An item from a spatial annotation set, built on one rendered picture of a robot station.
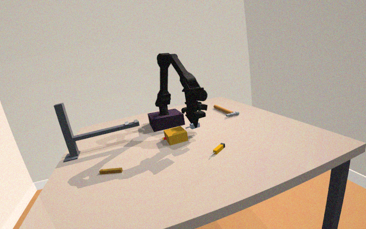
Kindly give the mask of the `yellow screwdriver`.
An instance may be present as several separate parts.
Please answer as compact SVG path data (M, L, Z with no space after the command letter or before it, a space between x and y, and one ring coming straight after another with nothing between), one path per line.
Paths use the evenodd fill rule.
M220 143L215 149L213 149L213 154L218 154L224 148L225 148L225 143ZM211 154L211 155L213 155L213 154Z

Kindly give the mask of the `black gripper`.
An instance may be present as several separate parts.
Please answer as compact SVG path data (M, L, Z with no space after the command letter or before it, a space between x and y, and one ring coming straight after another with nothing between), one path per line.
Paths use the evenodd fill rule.
M206 113L203 111L198 111L197 107L198 101L186 101L185 104L187 107L184 107L181 109L182 113L184 114L186 112L186 117L190 121L190 123L193 123L194 127L197 128L198 120L199 118L206 117Z

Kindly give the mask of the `brown rectangular bar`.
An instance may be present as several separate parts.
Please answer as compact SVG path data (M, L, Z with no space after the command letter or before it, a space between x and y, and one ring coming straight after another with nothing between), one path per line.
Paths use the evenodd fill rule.
M99 171L101 174L113 174L113 173L122 173L122 168L110 168L110 169L102 169Z

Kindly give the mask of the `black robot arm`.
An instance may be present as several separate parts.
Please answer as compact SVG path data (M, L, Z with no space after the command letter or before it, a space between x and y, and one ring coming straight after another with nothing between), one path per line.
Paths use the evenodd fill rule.
M185 92L186 101L205 101L207 99L207 92L197 82L196 78L189 73L176 54L159 53L157 55L157 62L160 67L160 91L157 94L155 106L159 107L159 115L169 115L168 106L170 104L171 94L168 92L168 67L170 64L174 67L180 77L180 82Z

